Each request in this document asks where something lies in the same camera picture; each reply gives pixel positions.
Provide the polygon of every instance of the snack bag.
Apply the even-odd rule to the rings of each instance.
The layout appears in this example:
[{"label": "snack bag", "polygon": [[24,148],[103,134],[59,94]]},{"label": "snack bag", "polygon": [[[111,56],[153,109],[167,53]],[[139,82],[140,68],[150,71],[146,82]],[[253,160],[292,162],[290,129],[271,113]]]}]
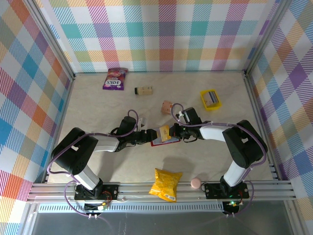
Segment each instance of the snack bag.
[{"label": "snack bag", "polygon": [[182,173],[171,173],[166,170],[156,169],[155,174],[156,182],[152,185],[149,193],[157,195],[165,201],[176,202],[177,184],[182,176]]},{"label": "snack bag", "polygon": [[107,78],[103,84],[104,90],[124,90],[124,80],[128,69],[113,68],[109,69]]}]

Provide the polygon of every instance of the colorful plaid wall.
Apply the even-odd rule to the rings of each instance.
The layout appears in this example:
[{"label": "colorful plaid wall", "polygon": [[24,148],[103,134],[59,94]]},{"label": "colorful plaid wall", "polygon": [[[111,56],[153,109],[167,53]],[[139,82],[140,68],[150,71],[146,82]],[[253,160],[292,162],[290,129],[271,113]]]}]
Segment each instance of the colorful plaid wall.
[{"label": "colorful plaid wall", "polygon": [[294,0],[253,71],[284,179],[313,234],[313,0]]},{"label": "colorful plaid wall", "polygon": [[0,234],[19,228],[70,79],[22,0],[0,1]]},{"label": "colorful plaid wall", "polygon": [[77,72],[223,71],[244,68],[275,0],[37,2]]},{"label": "colorful plaid wall", "polygon": [[267,30],[267,28],[269,26],[270,21],[272,20],[273,16],[275,15],[276,10],[277,10],[278,5],[279,5],[280,2],[281,2],[281,0],[275,0],[275,3],[273,5],[272,9],[270,10],[270,12],[268,14],[268,17],[266,18],[266,21],[264,22],[264,25],[263,25],[263,27],[262,27],[258,37],[256,38],[256,40],[254,42],[254,45],[253,45],[253,47],[252,47],[252,49],[251,49],[251,51],[249,53],[248,59],[246,60],[246,63],[245,63],[245,66],[244,66],[244,70],[246,70],[248,65],[250,64],[251,59],[253,58],[256,49],[258,48],[260,42],[262,41],[264,33],[266,32],[266,30]]}]

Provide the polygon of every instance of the pink object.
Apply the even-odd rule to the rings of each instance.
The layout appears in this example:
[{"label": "pink object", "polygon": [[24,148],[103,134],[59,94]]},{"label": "pink object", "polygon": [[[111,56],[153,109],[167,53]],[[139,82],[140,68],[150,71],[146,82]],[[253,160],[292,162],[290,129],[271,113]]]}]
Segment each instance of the pink object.
[{"label": "pink object", "polygon": [[192,188],[199,189],[201,187],[201,180],[198,178],[193,178],[190,184]]},{"label": "pink object", "polygon": [[163,114],[171,115],[172,107],[173,107],[173,103],[171,101],[165,100],[162,103],[161,112]]}]

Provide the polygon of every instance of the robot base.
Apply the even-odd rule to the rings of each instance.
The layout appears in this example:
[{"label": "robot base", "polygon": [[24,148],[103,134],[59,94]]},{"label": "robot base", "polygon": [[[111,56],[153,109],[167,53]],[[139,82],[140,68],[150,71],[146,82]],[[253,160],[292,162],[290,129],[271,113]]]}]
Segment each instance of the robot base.
[{"label": "robot base", "polygon": [[204,184],[204,191],[206,199],[247,199],[249,198],[248,187],[245,183],[241,183],[236,187],[232,192],[228,195],[225,195],[223,191],[220,189],[220,184]]},{"label": "robot base", "polygon": [[99,194],[99,196],[94,197],[88,189],[83,187],[82,185],[78,185],[75,188],[75,196],[74,200],[83,200],[83,201],[88,201],[88,200],[100,200],[100,201],[111,201],[111,200],[116,200],[118,196],[118,187],[119,185],[102,185],[102,193]]}]

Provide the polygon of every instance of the wire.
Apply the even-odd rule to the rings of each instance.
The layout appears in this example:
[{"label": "wire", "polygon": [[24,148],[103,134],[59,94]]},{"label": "wire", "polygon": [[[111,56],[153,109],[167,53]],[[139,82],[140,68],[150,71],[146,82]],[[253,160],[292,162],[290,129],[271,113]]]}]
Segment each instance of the wire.
[{"label": "wire", "polygon": [[185,142],[185,143],[192,143],[192,142],[195,142],[195,141],[197,141],[198,140],[198,138],[195,138],[194,140],[192,140],[192,141],[185,141],[185,139],[186,138],[183,138],[183,141]]},{"label": "wire", "polygon": [[89,207],[89,208],[88,208],[88,211],[92,211],[92,210],[98,208],[99,206],[103,206],[103,203],[98,204],[98,205],[90,205],[90,204],[86,204],[86,203],[85,203],[85,207]]},{"label": "wire", "polygon": [[[68,175],[70,175],[70,176],[74,179],[73,181],[70,181],[70,182],[68,182],[68,183],[66,184],[66,186],[65,186],[65,188],[64,188],[64,198],[65,198],[67,204],[69,205],[69,207],[71,207],[72,210],[74,210],[76,213],[78,213],[78,214],[80,214],[80,215],[82,215],[82,216],[85,216],[85,217],[88,217],[88,218],[89,218],[89,215],[87,215],[87,214],[85,214],[85,213],[82,213],[82,212],[78,211],[77,209],[75,209],[75,208],[71,205],[71,203],[68,201],[67,196],[66,196],[66,190],[67,190],[68,186],[69,186],[71,183],[77,183],[77,184],[79,184],[80,182],[74,177],[73,174],[69,173],[68,171],[51,171],[51,166],[52,166],[52,164],[53,164],[62,154],[64,154],[64,153],[65,153],[66,151],[68,151],[73,145],[75,145],[76,143],[78,143],[80,140],[82,140],[83,138],[85,138],[85,137],[87,137],[87,136],[107,136],[107,137],[120,138],[120,137],[125,137],[125,136],[127,136],[127,135],[130,135],[130,134],[131,134],[132,132],[134,132],[134,130],[136,129],[136,127],[137,127],[137,125],[138,125],[138,121],[139,121],[138,113],[137,113],[135,110],[130,109],[130,110],[127,112],[127,115],[128,115],[128,116],[130,115],[130,112],[134,112],[135,115],[136,115],[136,124],[135,124],[134,128],[133,128],[130,132],[128,132],[128,133],[126,133],[126,134],[124,134],[124,135],[119,135],[119,136],[117,136],[117,135],[110,135],[110,134],[104,134],[104,133],[86,133],[86,134],[82,135],[81,137],[79,137],[78,139],[76,139],[75,141],[73,141],[71,144],[69,144],[69,145],[68,145],[66,148],[64,148],[62,151],[60,151],[60,152],[50,161],[50,163],[48,164],[47,172],[48,172],[49,174],[68,174]],[[96,217],[96,216],[93,216],[93,217],[94,217],[94,218],[100,218],[100,219],[104,220],[106,223],[108,223],[108,225],[109,225],[110,228],[112,229],[112,226],[109,224],[109,222],[108,222],[105,218]]]},{"label": "wire", "polygon": [[[250,135],[250,136],[253,138],[253,140],[260,146],[260,148],[261,148],[261,150],[262,150],[262,153],[263,153],[263,159],[262,159],[262,161],[260,161],[260,162],[258,162],[258,163],[255,163],[255,164],[252,164],[252,165],[250,166],[250,168],[248,168],[248,170],[244,173],[244,175],[242,176],[241,180],[244,180],[244,179],[245,179],[245,177],[249,174],[249,172],[251,171],[251,169],[252,169],[253,167],[255,167],[255,166],[257,166],[257,165],[261,165],[261,164],[263,164],[263,163],[266,161],[267,156],[266,156],[266,150],[264,149],[264,146],[261,144],[261,142],[260,142],[250,131],[248,131],[248,130],[245,129],[244,127],[239,126],[239,125],[237,125],[237,124],[217,123],[217,122],[216,122],[216,123],[208,122],[208,123],[202,123],[202,124],[197,124],[197,125],[183,124],[183,123],[181,123],[181,122],[175,117],[175,115],[174,115],[174,113],[173,113],[174,107],[177,106],[177,105],[180,106],[182,109],[184,109],[184,107],[183,107],[181,104],[175,103],[175,104],[173,104],[173,106],[172,106],[171,114],[172,114],[172,117],[174,118],[174,120],[175,120],[177,123],[179,123],[180,125],[182,125],[182,126],[186,126],[186,127],[199,127],[199,126],[232,126],[232,127],[238,127],[239,129],[243,130],[243,131],[246,132],[248,135]],[[243,208],[241,211],[237,212],[236,214],[240,214],[240,213],[243,213],[244,211],[246,211],[246,210],[250,207],[250,205],[251,205],[251,203],[252,203],[252,200],[253,200],[253,197],[254,197],[254,186],[253,186],[253,183],[252,183],[251,181],[249,181],[249,180],[246,180],[245,182],[248,182],[248,183],[251,184],[251,187],[252,187],[252,195],[251,195],[251,198],[250,198],[248,204],[245,206],[245,208]]]},{"label": "wire", "polygon": [[65,201],[67,202],[68,206],[71,207],[73,211],[75,211],[76,213],[78,213],[78,214],[80,214],[80,215],[82,215],[82,216],[84,216],[84,217],[88,217],[88,218],[90,217],[90,218],[95,218],[95,219],[99,218],[99,219],[103,220],[103,221],[106,222],[107,225],[110,227],[111,231],[113,231],[112,225],[111,225],[111,224],[109,223],[109,221],[107,221],[105,218],[100,217],[101,214],[100,214],[99,216],[92,215],[92,214],[87,215],[86,213],[82,213],[82,212],[78,211],[77,209],[75,209],[74,206],[72,206],[72,204],[71,204],[71,203],[68,201],[68,199],[67,199],[67,188],[68,188],[68,186],[69,186],[71,183],[76,183],[76,181],[72,180],[72,181],[68,182],[68,183],[65,185],[65,187],[64,187],[64,193],[63,193],[64,198],[65,198]]},{"label": "wire", "polygon": [[64,154],[66,151],[68,151],[73,145],[75,145],[76,143],[78,143],[80,140],[82,140],[83,138],[87,137],[87,136],[107,136],[107,137],[115,137],[115,138],[120,138],[120,137],[125,137],[127,135],[130,135],[132,132],[134,132],[134,130],[136,129],[137,125],[138,125],[138,121],[139,121],[139,118],[138,118],[138,113],[133,110],[133,109],[130,109],[128,112],[127,112],[127,115],[129,116],[130,112],[134,112],[135,115],[136,115],[136,124],[134,126],[134,128],[124,134],[124,135],[119,135],[119,136],[116,136],[116,135],[110,135],[110,134],[104,134],[104,133],[86,133],[84,135],[82,135],[81,137],[79,137],[78,139],[76,139],[75,141],[73,141],[71,144],[69,144],[66,148],[64,148],[62,151],[60,151],[51,161],[50,163],[48,164],[48,167],[47,167],[47,172],[49,174],[68,174],[70,175],[75,182],[77,183],[80,183],[71,173],[67,172],[67,171],[51,171],[51,166],[52,164],[62,155]]},{"label": "wire", "polygon": [[240,196],[241,196],[241,200],[240,200],[240,202],[239,202],[239,204],[240,204],[240,203],[243,202],[243,192],[239,191],[239,194],[240,194]]},{"label": "wire", "polygon": [[205,190],[202,189],[202,186],[205,185],[205,184],[207,184],[207,182],[204,182],[204,183],[201,184],[201,190],[202,190],[203,192],[205,192]]},{"label": "wire", "polygon": [[246,180],[245,182],[248,182],[251,184],[251,197],[250,197],[250,200],[248,202],[248,204],[245,206],[245,208],[243,208],[241,211],[237,212],[236,214],[241,214],[243,213],[244,211],[246,211],[250,206],[251,206],[251,203],[252,203],[252,200],[253,200],[253,197],[254,197],[254,185],[253,183],[250,181],[250,180]]},{"label": "wire", "polygon": [[186,127],[199,127],[199,126],[232,126],[232,127],[238,127],[239,129],[243,130],[244,132],[246,132],[248,135],[250,135],[253,140],[260,146],[261,150],[262,150],[262,153],[263,153],[263,159],[262,161],[258,162],[258,163],[255,163],[255,164],[252,164],[247,170],[246,172],[244,173],[244,175],[242,176],[241,180],[243,180],[248,174],[249,172],[251,171],[251,169],[257,165],[261,165],[263,164],[267,157],[266,157],[266,150],[264,148],[264,146],[261,144],[261,142],[250,132],[248,131],[247,129],[245,129],[244,127],[240,126],[240,125],[237,125],[237,124],[231,124],[231,123],[218,123],[218,122],[208,122],[208,123],[202,123],[202,124],[197,124],[197,125],[189,125],[189,124],[183,124],[181,123],[174,115],[173,113],[173,109],[175,106],[180,106],[182,109],[183,109],[183,106],[179,103],[175,103],[173,104],[172,106],[172,109],[171,109],[171,114],[172,114],[172,117],[174,118],[174,120],[179,123],[180,125],[182,126],[186,126]]},{"label": "wire", "polygon": [[103,192],[102,192],[102,194],[103,194],[103,193],[105,193],[105,194],[106,194],[106,196],[107,196],[107,200],[108,200],[108,204],[109,204],[109,203],[112,201],[112,199],[113,199],[113,198],[112,198],[112,194],[111,194],[109,191],[103,191]]}]

